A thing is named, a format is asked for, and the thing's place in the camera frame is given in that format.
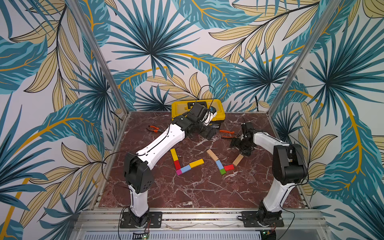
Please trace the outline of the natural wood block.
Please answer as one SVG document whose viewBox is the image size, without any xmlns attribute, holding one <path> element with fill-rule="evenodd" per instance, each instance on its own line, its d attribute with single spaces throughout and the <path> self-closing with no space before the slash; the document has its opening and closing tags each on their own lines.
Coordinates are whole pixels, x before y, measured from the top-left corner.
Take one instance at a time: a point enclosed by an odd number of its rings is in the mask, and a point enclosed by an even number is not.
<svg viewBox="0 0 384 240">
<path fill-rule="evenodd" d="M 207 150 L 207 154 L 211 157 L 212 160 L 214 160 L 215 162 L 219 160 L 219 158 L 217 157 L 217 155 L 211 150 Z"/>
<path fill-rule="evenodd" d="M 236 158 L 235 158 L 235 160 L 233 161 L 233 165 L 234 166 L 237 166 L 240 162 L 241 162 L 241 160 L 244 158 L 244 156 L 243 155 L 241 155 L 241 154 L 239 154 Z"/>
</svg>

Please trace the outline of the red block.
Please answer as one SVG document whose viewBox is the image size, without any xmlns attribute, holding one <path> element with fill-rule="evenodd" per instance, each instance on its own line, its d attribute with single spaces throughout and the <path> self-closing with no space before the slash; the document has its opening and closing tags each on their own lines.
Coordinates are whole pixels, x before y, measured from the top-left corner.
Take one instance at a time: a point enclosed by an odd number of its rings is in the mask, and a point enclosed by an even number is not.
<svg viewBox="0 0 384 240">
<path fill-rule="evenodd" d="M 232 171 L 235 169 L 235 166 L 233 164 L 230 164 L 230 165 L 224 166 L 224 169 L 226 172 Z"/>
<path fill-rule="evenodd" d="M 174 165 L 175 165 L 175 169 L 176 170 L 180 170 L 181 169 L 181 165 L 180 165 L 179 160 L 174 161 Z"/>
</svg>

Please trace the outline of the yellow block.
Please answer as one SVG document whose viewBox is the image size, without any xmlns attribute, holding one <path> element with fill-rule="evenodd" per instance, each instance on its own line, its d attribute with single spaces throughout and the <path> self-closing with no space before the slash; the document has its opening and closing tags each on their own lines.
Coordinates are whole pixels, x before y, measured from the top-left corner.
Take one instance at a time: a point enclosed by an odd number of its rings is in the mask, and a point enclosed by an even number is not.
<svg viewBox="0 0 384 240">
<path fill-rule="evenodd" d="M 179 160 L 175 149 L 171 149 L 171 154 L 174 162 Z"/>
<path fill-rule="evenodd" d="M 200 166 L 200 165 L 202 165 L 204 163 L 205 163 L 204 160 L 200 159 L 200 160 L 197 160 L 197 161 L 194 161 L 194 162 L 190 163 L 189 166 L 191 168 L 195 168 L 195 167 L 198 167 L 198 166 Z"/>
</svg>

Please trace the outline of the light blue block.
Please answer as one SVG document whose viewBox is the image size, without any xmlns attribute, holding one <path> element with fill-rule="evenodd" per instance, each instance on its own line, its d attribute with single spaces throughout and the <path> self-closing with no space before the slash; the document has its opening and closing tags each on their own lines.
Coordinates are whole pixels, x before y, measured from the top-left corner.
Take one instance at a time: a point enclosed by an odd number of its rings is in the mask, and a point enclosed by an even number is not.
<svg viewBox="0 0 384 240">
<path fill-rule="evenodd" d="M 181 172 L 182 172 L 182 173 L 186 173 L 186 172 L 190 171 L 191 169 L 192 169 L 192 168 L 191 168 L 190 165 L 186 165 L 186 166 L 184 166 L 184 167 L 181 168 Z"/>
<path fill-rule="evenodd" d="M 223 164 L 221 163 L 221 161 L 220 161 L 220 160 L 217 160 L 217 161 L 216 161 L 216 164 L 217 164 L 217 166 L 218 166 L 219 170 L 222 170 L 222 169 L 224 169 L 224 166 L 223 166 Z"/>
</svg>

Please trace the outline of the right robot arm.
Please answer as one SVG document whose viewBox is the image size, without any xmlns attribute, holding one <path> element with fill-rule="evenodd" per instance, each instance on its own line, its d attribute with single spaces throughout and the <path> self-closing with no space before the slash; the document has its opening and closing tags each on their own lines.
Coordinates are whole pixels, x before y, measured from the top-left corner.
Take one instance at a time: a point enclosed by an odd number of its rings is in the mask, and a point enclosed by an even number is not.
<svg viewBox="0 0 384 240">
<path fill-rule="evenodd" d="M 250 156 L 256 147 L 262 147 L 273 155 L 274 181 L 259 206 L 255 220 L 260 226 L 277 224 L 283 205 L 291 190 L 308 176 L 303 150 L 298 144 L 279 140 L 267 132 L 258 131 L 251 122 L 241 124 L 242 135 L 232 139 L 230 147 L 243 156 Z"/>
</svg>

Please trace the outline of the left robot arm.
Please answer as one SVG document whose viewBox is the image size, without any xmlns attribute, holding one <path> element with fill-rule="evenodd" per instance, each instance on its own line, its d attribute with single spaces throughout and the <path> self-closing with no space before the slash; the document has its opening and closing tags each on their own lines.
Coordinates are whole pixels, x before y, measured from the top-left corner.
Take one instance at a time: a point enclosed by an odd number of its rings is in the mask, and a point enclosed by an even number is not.
<svg viewBox="0 0 384 240">
<path fill-rule="evenodd" d="M 154 166 L 174 145 L 190 134 L 197 133 L 210 140 L 217 131 L 210 125 L 216 115 L 216 108 L 194 103 L 190 111 L 175 117 L 152 143 L 135 154 L 126 154 L 124 177 L 131 193 L 130 213 L 137 222 L 148 216 L 148 191 L 154 183 Z"/>
</svg>

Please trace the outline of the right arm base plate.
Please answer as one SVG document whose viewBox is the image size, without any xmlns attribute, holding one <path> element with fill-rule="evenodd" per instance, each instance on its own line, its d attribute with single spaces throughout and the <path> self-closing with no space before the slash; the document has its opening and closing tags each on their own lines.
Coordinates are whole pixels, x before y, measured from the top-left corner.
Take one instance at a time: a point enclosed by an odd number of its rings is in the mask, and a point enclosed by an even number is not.
<svg viewBox="0 0 384 240">
<path fill-rule="evenodd" d="M 263 212 L 263 211 L 243 211 L 241 219 L 245 228 L 256 227 L 284 227 L 282 212 Z"/>
</svg>

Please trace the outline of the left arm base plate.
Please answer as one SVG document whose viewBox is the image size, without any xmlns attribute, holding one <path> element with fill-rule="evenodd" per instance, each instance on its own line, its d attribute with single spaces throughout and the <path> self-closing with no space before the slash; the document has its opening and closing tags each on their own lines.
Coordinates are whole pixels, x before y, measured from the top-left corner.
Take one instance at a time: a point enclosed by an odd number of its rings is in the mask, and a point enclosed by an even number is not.
<svg viewBox="0 0 384 240">
<path fill-rule="evenodd" d="M 122 229 L 144 228 L 159 229 L 162 225 L 162 212 L 147 212 L 137 217 L 131 212 L 123 212 L 120 218 L 119 227 Z"/>
</svg>

